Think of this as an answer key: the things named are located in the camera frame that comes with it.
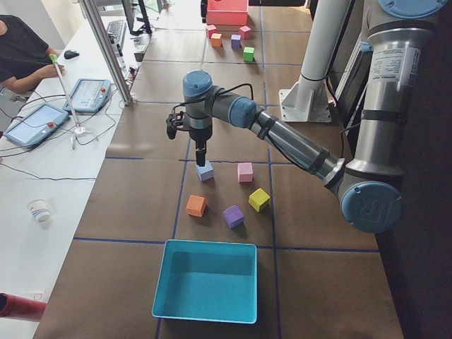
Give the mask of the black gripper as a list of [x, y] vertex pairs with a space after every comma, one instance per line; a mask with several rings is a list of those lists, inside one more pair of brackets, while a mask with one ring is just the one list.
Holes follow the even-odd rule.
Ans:
[[213, 135], [213, 127], [208, 126], [203, 129], [192, 129], [189, 132], [190, 138], [196, 143], [196, 164], [199, 167], [206, 166], [206, 145]]

